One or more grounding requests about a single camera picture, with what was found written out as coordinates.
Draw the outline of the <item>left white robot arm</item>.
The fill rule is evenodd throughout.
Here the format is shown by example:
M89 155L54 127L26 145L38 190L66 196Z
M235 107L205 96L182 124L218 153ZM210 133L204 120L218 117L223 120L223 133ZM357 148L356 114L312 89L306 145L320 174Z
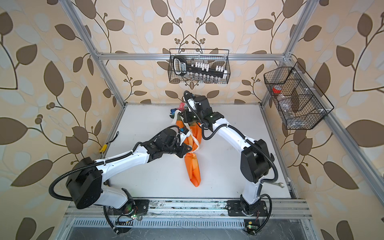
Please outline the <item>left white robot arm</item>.
M132 202L129 192L105 183L133 167L150 163L164 154L183 158L192 151L184 141L191 136L187 128L169 126L146 142L138 142L131 151L96 161L84 158L75 167L55 179L49 194L58 200L72 201L77 209L92 205L122 209Z

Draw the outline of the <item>white ribbon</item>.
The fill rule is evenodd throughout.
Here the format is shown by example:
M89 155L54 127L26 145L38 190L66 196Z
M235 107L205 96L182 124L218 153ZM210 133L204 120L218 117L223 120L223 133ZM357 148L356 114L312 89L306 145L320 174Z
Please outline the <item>white ribbon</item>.
M177 125L180 128L188 129L189 132L186 133L187 137L184 139L184 143L193 147L192 153L199 149L202 141L202 130L198 124L193 124L190 126L188 123L184 123L181 116L181 111L176 110L173 116L172 125Z

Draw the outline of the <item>dark blue fake rose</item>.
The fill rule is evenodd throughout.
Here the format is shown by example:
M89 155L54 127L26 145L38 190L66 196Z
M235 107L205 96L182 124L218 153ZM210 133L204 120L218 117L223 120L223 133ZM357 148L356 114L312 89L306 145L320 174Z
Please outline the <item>dark blue fake rose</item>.
M175 117L175 113L178 109L171 109L171 112L170 112L170 118L174 118Z

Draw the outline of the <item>orange wrapping paper sheet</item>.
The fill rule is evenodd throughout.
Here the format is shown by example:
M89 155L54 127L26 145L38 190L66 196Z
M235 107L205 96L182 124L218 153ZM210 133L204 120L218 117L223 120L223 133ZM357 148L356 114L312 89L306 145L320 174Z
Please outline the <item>orange wrapping paper sheet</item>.
M192 151L190 153L187 153L184 156L184 160L191 183L195 187L198 187L201 183L201 174L196 153L192 153Z

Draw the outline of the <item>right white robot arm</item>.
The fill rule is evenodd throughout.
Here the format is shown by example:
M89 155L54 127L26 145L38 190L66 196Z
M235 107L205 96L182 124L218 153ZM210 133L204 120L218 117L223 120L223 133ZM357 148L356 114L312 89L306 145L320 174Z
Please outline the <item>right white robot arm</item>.
M262 201L263 185L275 183L279 177L275 158L269 153L266 142L249 138L231 125L224 115L212 110L207 97L185 91L184 100L189 111L184 118L185 123L196 121L201 128L202 139L208 141L218 134L240 153L240 170L246 179L240 205L245 215L254 214Z

